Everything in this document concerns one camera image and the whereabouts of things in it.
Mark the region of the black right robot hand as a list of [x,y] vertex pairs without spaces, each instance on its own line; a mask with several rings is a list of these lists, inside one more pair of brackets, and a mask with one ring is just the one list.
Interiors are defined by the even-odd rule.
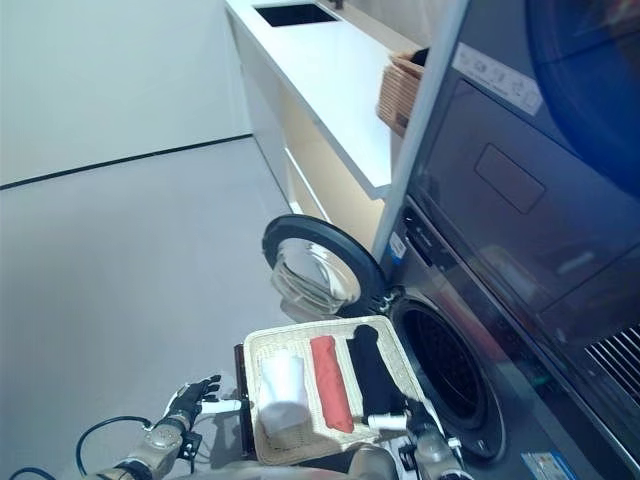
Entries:
[[401,413],[368,415],[364,418],[364,424],[374,430],[408,432],[416,438],[428,432],[443,436],[441,427],[424,404],[409,397],[404,399]]

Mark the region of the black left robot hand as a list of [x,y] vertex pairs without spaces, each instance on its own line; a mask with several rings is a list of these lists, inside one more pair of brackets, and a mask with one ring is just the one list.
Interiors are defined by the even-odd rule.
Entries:
[[198,417],[236,413],[244,403],[238,399],[222,399],[218,393],[222,376],[214,374],[200,381],[185,383],[170,398],[162,421],[177,421],[185,431],[191,431]]

